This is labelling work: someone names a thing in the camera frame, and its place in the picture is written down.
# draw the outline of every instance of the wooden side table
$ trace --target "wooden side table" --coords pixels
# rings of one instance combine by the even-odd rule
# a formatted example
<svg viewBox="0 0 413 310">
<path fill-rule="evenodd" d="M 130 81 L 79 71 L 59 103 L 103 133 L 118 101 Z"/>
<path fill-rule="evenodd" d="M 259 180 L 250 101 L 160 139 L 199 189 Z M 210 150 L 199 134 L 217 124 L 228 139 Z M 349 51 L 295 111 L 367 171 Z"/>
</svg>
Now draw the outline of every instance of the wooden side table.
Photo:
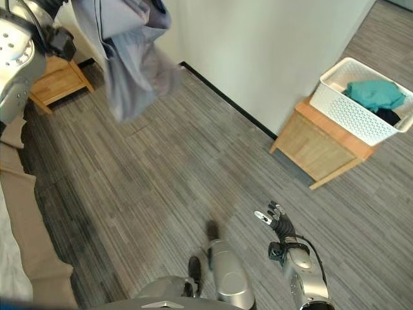
<svg viewBox="0 0 413 310">
<path fill-rule="evenodd" d="M 30 90 L 29 98 L 46 113 L 47 106 L 83 87 L 93 92 L 93 87 L 74 61 L 58 57 L 47 57 L 46 70 Z"/>
<path fill-rule="evenodd" d="M 279 149 L 316 182 L 316 189 L 369 158 L 379 145 L 367 145 L 310 105 L 299 103 L 270 153 Z"/>
</svg>

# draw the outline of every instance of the white plastic basket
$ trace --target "white plastic basket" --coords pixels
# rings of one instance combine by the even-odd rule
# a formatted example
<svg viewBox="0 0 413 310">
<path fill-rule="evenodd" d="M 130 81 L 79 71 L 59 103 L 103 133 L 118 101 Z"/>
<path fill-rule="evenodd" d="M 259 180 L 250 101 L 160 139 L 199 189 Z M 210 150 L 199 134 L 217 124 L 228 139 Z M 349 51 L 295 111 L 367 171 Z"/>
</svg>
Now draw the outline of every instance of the white plastic basket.
<svg viewBox="0 0 413 310">
<path fill-rule="evenodd" d="M 401 118 L 394 127 L 342 94 L 347 83 L 377 79 L 392 81 L 353 58 L 345 58 L 321 76 L 310 104 L 368 145 L 376 145 L 413 125 L 413 93 L 401 85 L 396 84 L 406 98 L 394 109 Z"/>
</svg>

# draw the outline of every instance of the beige bed sheet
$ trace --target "beige bed sheet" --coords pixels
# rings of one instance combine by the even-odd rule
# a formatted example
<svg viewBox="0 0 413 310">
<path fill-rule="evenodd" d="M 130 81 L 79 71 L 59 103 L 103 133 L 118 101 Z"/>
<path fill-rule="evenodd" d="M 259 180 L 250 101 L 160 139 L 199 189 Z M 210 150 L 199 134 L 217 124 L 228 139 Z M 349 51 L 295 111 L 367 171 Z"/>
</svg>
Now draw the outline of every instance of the beige bed sheet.
<svg viewBox="0 0 413 310">
<path fill-rule="evenodd" d="M 19 143 L 20 124 L 24 123 L 18 120 L 16 126 L 8 127 L 6 141 L 14 147 L 23 146 Z M 33 286 L 34 304 L 76 309 L 70 285 L 73 267 L 63 263 L 54 251 L 34 197 L 35 176 L 24 173 L 14 147 L 0 142 L 0 182 L 23 269 Z"/>
</svg>

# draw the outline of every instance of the black baseboard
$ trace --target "black baseboard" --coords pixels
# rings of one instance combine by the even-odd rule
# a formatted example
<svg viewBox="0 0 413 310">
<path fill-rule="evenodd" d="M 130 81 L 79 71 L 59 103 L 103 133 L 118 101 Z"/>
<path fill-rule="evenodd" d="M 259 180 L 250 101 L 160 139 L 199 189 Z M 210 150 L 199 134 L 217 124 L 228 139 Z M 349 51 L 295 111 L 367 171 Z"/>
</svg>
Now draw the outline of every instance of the black baseboard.
<svg viewBox="0 0 413 310">
<path fill-rule="evenodd" d="M 89 59 L 86 59 L 85 61 L 82 61 L 81 63 L 78 63 L 77 65 L 80 69 L 82 69 L 88 65 L 93 65 L 94 63 L 95 63 L 95 59 L 89 58 Z"/>
<path fill-rule="evenodd" d="M 400 8 L 402 8 L 402 9 L 406 10 L 407 12 L 410 12 L 410 13 L 413 12 L 411 9 L 405 8 L 403 5 L 399 5 L 399 4 L 397 4 L 397 3 L 394 3 L 394 2 L 391 1 L 391 0 L 385 0 L 385 1 L 391 3 L 392 5 L 396 5 L 396 6 L 400 7 Z"/>
<path fill-rule="evenodd" d="M 220 91 L 217 87 L 215 87 L 211 82 L 209 82 L 205 77 L 203 77 L 198 71 L 192 68 L 188 63 L 182 61 L 180 63 L 182 67 L 188 69 L 193 75 L 195 75 L 198 79 L 200 79 L 206 86 L 211 88 L 219 97 L 224 99 L 227 103 L 229 103 L 234 109 L 236 109 L 239 113 L 241 113 L 244 117 L 246 117 L 251 123 L 261 129 L 265 134 L 267 134 L 272 139 L 276 139 L 277 136 L 268 128 L 266 128 L 262 123 L 260 123 L 255 117 L 249 114 L 246 110 L 241 108 L 235 102 L 233 102 L 227 95 L 225 95 L 222 91 Z"/>
</svg>

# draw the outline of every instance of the gray cloth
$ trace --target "gray cloth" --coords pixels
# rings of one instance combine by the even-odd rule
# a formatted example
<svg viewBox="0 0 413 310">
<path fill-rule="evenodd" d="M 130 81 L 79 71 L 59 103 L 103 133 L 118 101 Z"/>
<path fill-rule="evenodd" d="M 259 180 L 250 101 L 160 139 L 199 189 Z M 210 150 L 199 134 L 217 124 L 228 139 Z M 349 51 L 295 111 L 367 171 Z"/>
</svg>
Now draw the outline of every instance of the gray cloth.
<svg viewBox="0 0 413 310">
<path fill-rule="evenodd" d="M 108 101 L 118 121 L 140 115 L 179 83 L 177 66 L 154 46 L 171 24 L 151 0 L 73 1 L 76 19 L 105 60 Z"/>
</svg>

